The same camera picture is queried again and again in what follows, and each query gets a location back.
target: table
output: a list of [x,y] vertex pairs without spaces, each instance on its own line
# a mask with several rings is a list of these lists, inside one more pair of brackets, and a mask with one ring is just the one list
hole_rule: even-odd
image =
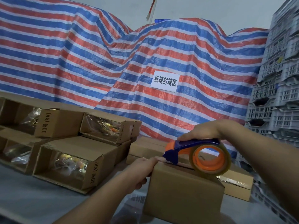
[[[125,161],[118,164],[101,185],[124,170],[126,166]],[[3,165],[0,165],[0,179],[0,215],[22,224],[51,224],[88,198],[66,188],[26,176]],[[141,219],[140,223],[167,224],[168,222],[160,219],[141,215],[143,205],[134,201],[134,198],[146,196],[147,189],[148,183],[140,190],[135,190],[126,196],[115,212],[114,220],[120,215],[125,215],[127,218],[137,216]],[[274,213],[255,203],[254,200],[247,202],[227,195],[224,195],[221,213],[221,224],[284,223]],[[112,224],[116,223],[122,224],[123,222],[118,220]]]

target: orange tape dispenser part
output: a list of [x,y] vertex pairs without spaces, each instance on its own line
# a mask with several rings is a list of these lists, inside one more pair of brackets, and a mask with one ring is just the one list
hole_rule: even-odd
[[[212,160],[205,160],[200,151],[209,148],[219,155]],[[174,165],[178,164],[178,155],[188,154],[189,162],[201,177],[219,176],[227,172],[231,165],[230,154],[225,146],[216,138],[189,141],[173,141],[167,144],[163,157]]]

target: paper sign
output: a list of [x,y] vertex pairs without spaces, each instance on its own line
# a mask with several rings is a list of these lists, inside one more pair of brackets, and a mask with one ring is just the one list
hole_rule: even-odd
[[155,71],[150,87],[154,87],[160,90],[176,92],[179,79],[180,75],[178,74],[164,71]]

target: yellow tag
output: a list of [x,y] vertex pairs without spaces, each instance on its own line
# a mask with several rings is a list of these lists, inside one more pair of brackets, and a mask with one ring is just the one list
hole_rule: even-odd
[[283,60],[283,56],[281,56],[279,59],[278,59],[278,61],[277,61],[277,63],[281,63],[282,62],[282,60]]

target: striped tarp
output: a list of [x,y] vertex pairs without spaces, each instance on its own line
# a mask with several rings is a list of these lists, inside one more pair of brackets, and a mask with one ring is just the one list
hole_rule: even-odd
[[[142,134],[175,139],[210,120],[244,122],[267,34],[226,36],[198,18],[132,31],[68,0],[0,0],[0,90],[139,119]],[[181,75],[176,93],[150,87],[155,70]]]

